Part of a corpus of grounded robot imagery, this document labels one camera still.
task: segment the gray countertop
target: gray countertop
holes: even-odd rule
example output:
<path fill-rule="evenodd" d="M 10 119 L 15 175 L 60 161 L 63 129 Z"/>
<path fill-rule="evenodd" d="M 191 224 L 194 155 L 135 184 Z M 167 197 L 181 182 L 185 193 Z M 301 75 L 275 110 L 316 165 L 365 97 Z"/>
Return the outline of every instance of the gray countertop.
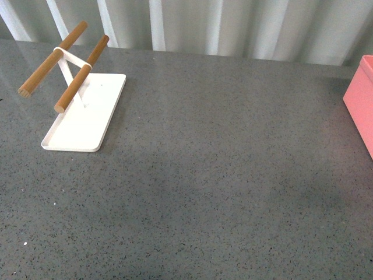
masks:
<path fill-rule="evenodd" d="M 0 40 L 1 279 L 373 278 L 355 69 L 108 48 L 101 149 L 52 152 L 61 71 L 17 89 L 53 48 Z"/>

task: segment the pink plastic box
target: pink plastic box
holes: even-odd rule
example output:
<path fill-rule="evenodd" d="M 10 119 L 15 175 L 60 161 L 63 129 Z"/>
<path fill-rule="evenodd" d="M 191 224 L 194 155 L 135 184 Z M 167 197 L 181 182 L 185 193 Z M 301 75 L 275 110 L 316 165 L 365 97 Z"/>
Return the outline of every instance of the pink plastic box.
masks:
<path fill-rule="evenodd" d="M 373 158 L 373 55 L 364 55 L 343 97 Z"/>

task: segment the bird perch stand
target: bird perch stand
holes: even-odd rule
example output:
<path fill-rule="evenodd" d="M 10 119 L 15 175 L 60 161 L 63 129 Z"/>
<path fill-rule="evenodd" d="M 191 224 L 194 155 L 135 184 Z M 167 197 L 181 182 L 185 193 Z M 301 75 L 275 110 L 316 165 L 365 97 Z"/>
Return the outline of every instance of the bird perch stand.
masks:
<path fill-rule="evenodd" d="M 126 82 L 123 74 L 90 73 L 108 36 L 101 38 L 87 61 L 67 51 L 86 27 L 87 23 L 81 22 L 18 90 L 20 95 L 29 97 L 58 63 L 68 88 L 54 106 L 59 115 L 41 142 L 46 150 L 99 150 Z M 80 67 L 74 78 L 67 61 Z"/>

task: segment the wooden dowel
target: wooden dowel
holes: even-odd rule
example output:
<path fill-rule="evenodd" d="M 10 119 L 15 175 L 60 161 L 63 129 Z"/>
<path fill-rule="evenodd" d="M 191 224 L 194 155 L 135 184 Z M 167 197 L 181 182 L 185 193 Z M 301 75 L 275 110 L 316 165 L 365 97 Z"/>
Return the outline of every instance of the wooden dowel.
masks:
<path fill-rule="evenodd" d="M 79 38 L 79 36 L 87 28 L 87 23 L 85 21 L 80 22 L 74 30 L 61 42 L 60 48 L 68 50 L 72 44 Z M 23 97 L 30 97 L 34 89 L 39 85 L 39 83 L 48 75 L 48 73 L 53 69 L 57 62 L 64 56 L 64 53 L 57 49 L 54 50 L 47 59 L 35 70 L 34 73 L 25 81 L 23 85 L 18 89 L 18 93 Z"/>
<path fill-rule="evenodd" d="M 107 45 L 107 42 L 109 41 L 109 37 L 106 35 L 103 35 L 101 40 L 98 42 L 92 53 L 90 54 L 89 58 L 87 59 L 87 62 L 93 66 L 100 54 L 103 52 L 104 48 Z M 71 82 L 71 84 L 68 86 L 67 90 L 63 93 L 61 98 L 57 101 L 56 105 L 54 106 L 54 110 L 57 113 L 64 113 L 66 108 L 69 106 L 71 100 L 74 98 L 76 92 L 80 89 L 82 84 L 84 83 L 85 79 L 87 78 L 89 72 L 91 71 L 91 67 L 88 65 L 84 65 L 78 74 L 76 74 L 74 80 Z"/>

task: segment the white stand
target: white stand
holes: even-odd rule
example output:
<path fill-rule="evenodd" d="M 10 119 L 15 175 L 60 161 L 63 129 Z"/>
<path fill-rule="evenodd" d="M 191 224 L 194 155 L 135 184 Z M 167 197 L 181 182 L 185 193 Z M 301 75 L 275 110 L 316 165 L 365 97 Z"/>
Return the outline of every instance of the white stand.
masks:
<path fill-rule="evenodd" d="M 58 64 L 70 85 L 73 77 L 66 61 L 79 67 L 89 64 L 59 49 L 64 52 L 64 57 Z M 41 146 L 55 151 L 99 150 L 125 82 L 126 75 L 123 74 L 90 73 L 66 111 L 58 115 Z"/>

